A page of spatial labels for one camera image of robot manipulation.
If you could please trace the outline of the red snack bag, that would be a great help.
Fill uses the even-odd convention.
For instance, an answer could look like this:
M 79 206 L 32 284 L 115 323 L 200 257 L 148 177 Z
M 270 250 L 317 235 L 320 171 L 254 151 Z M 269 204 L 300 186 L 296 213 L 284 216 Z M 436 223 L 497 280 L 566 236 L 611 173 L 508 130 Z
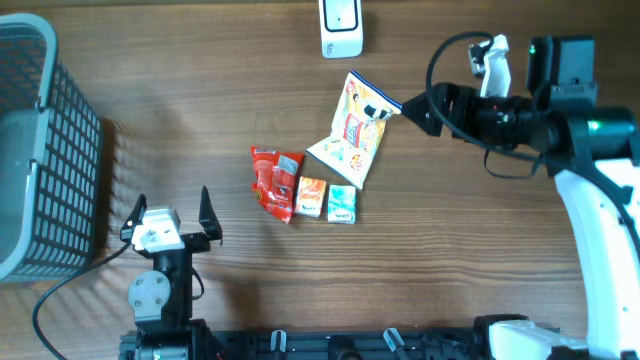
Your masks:
M 252 184 L 258 203 L 272 216 L 289 223 L 294 209 L 294 191 L 304 154 L 252 146 L 256 181 Z

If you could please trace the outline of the teal small carton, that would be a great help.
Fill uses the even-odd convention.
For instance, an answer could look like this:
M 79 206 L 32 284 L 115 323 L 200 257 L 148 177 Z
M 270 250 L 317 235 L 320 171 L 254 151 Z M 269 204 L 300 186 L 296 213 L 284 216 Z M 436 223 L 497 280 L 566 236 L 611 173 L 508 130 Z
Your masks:
M 356 188 L 351 185 L 331 185 L 327 204 L 330 223 L 354 224 L 356 221 Z

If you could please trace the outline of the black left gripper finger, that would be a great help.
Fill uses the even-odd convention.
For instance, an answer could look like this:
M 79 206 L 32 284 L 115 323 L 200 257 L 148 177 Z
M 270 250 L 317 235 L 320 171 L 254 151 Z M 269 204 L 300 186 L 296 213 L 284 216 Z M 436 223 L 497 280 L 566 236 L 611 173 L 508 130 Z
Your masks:
M 198 222 L 210 241 L 223 240 L 223 230 L 213 209 L 208 188 L 205 185 L 201 189 Z
M 132 240 L 136 227 L 142 224 L 146 209 L 146 196 L 140 194 L 133 210 L 120 229 L 120 240 L 122 242 L 130 242 Z

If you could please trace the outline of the orange small carton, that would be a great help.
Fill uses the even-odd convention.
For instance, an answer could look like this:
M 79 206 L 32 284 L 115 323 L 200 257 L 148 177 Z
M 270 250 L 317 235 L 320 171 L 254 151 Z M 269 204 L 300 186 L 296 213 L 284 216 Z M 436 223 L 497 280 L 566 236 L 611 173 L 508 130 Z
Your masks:
M 322 211 L 327 183 L 325 180 L 301 176 L 294 213 L 318 218 Z

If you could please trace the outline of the yellow wet wipes pack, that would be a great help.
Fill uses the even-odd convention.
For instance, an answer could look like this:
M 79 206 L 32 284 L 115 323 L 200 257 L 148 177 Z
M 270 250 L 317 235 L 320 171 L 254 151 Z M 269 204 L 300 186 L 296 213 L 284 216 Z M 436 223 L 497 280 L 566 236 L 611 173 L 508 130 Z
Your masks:
M 307 153 L 362 190 L 386 124 L 401 110 L 401 104 L 351 70 L 329 136 L 310 146 Z

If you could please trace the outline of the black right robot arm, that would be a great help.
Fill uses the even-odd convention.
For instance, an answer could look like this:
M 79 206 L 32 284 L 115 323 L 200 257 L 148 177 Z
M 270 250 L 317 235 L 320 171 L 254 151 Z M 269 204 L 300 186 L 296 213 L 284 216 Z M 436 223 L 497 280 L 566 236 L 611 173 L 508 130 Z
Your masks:
M 474 322 L 476 359 L 635 359 L 639 355 L 639 126 L 625 107 L 597 105 L 590 36 L 535 37 L 528 97 L 509 92 L 504 36 L 470 32 L 480 88 L 425 81 L 402 114 L 431 136 L 449 129 L 486 153 L 545 168 L 566 207 L 587 301 L 584 338 L 518 314 Z

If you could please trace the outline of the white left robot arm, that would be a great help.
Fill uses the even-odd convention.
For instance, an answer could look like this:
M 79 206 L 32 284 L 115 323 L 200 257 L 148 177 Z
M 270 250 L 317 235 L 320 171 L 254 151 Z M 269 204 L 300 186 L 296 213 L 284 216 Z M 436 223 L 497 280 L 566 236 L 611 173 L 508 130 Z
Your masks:
M 149 208 L 140 195 L 120 230 L 120 239 L 146 259 L 152 269 L 138 275 L 128 289 L 136 329 L 120 338 L 119 357 L 135 360 L 219 360 L 223 345 L 203 319 L 193 319 L 193 283 L 202 284 L 193 256 L 223 240 L 208 189 L 199 206 L 200 232 L 182 234 L 171 206 Z

